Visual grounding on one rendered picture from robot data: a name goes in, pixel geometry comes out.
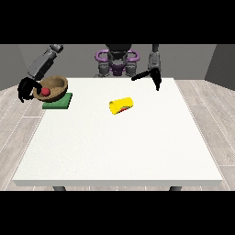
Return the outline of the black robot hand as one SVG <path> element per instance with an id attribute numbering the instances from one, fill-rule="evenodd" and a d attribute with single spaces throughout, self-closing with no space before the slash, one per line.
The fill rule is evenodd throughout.
<path id="1" fill-rule="evenodd" d="M 131 80 L 132 81 L 136 81 L 136 80 L 141 79 L 143 77 L 147 77 L 148 75 L 153 80 L 153 82 L 155 84 L 155 87 L 156 87 L 156 90 L 159 90 L 160 89 L 160 84 L 162 82 L 162 77 L 161 77 L 160 70 L 157 67 L 152 68 L 152 69 L 150 69 L 148 71 L 136 74 L 135 76 L 133 76 L 131 78 Z"/>
<path id="2" fill-rule="evenodd" d="M 21 102 L 24 102 L 25 100 L 32 100 L 34 95 L 31 92 L 34 88 L 37 89 L 37 94 L 39 95 L 42 85 L 29 77 L 23 78 L 17 88 L 19 100 Z"/>

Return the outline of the brown wooden bowl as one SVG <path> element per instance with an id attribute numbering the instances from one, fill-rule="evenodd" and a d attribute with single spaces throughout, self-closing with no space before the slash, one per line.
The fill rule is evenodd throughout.
<path id="1" fill-rule="evenodd" d="M 37 94 L 37 89 L 33 89 L 33 96 L 39 101 L 52 103 L 63 98 L 68 89 L 68 80 L 61 75 L 54 75 L 48 78 L 44 78 L 39 83 L 43 88 L 49 88 L 50 94 L 48 96 L 43 96 L 42 94 Z"/>

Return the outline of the green square pad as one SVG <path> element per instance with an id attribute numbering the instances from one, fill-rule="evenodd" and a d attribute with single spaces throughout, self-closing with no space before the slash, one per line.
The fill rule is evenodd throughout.
<path id="1" fill-rule="evenodd" d="M 44 103 L 43 109 L 67 109 L 73 97 L 72 93 L 66 93 L 63 98 L 52 103 Z"/>

